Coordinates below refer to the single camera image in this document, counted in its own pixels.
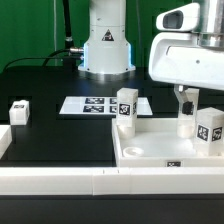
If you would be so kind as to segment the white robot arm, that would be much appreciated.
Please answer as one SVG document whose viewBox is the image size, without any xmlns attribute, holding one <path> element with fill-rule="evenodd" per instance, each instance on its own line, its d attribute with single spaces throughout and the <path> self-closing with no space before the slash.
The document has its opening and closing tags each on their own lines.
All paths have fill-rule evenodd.
<svg viewBox="0 0 224 224">
<path fill-rule="evenodd" d="M 192 0 L 158 15 L 156 27 L 149 75 L 172 83 L 180 112 L 190 115 L 190 86 L 224 90 L 224 0 Z"/>
</svg>

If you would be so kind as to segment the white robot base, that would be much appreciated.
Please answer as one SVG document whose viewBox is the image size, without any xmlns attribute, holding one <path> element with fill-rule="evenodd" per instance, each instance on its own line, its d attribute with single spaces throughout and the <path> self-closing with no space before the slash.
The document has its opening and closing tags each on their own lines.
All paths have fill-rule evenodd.
<svg viewBox="0 0 224 224">
<path fill-rule="evenodd" d="M 126 0 L 90 0 L 90 32 L 79 73 L 105 81 L 129 77 L 136 69 L 125 36 Z"/>
</svg>

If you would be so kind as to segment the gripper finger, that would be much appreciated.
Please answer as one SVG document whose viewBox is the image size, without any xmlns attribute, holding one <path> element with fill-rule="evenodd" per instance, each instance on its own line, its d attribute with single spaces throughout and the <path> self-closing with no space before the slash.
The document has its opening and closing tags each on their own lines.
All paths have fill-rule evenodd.
<svg viewBox="0 0 224 224">
<path fill-rule="evenodd" d="M 184 115 L 193 114 L 193 102 L 187 97 L 187 87 L 184 85 L 175 85 L 174 93 L 179 102 L 179 112 Z"/>
</svg>

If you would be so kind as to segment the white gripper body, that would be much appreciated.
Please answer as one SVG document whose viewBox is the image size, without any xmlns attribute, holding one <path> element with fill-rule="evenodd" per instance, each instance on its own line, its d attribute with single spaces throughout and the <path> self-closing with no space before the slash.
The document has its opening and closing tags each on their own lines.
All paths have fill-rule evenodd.
<svg viewBox="0 0 224 224">
<path fill-rule="evenodd" d="M 151 46 L 148 72 L 154 81 L 224 91 L 224 50 L 202 48 L 190 33 L 162 32 Z"/>
</svg>

